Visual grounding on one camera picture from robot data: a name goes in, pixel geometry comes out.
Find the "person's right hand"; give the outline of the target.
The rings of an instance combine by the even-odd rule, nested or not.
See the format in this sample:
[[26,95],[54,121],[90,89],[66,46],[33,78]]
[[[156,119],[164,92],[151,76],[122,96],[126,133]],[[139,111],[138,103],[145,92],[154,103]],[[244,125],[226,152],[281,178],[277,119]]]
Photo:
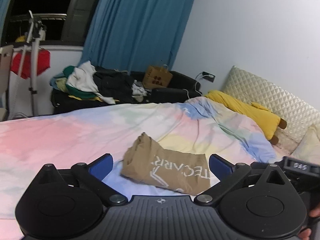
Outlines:
[[[311,218],[317,218],[320,215],[320,204],[318,203],[316,207],[314,207],[310,212],[309,212],[309,217]],[[308,226],[304,229],[302,229],[298,235],[298,237],[302,240],[309,240],[310,236],[312,234],[311,228]]]

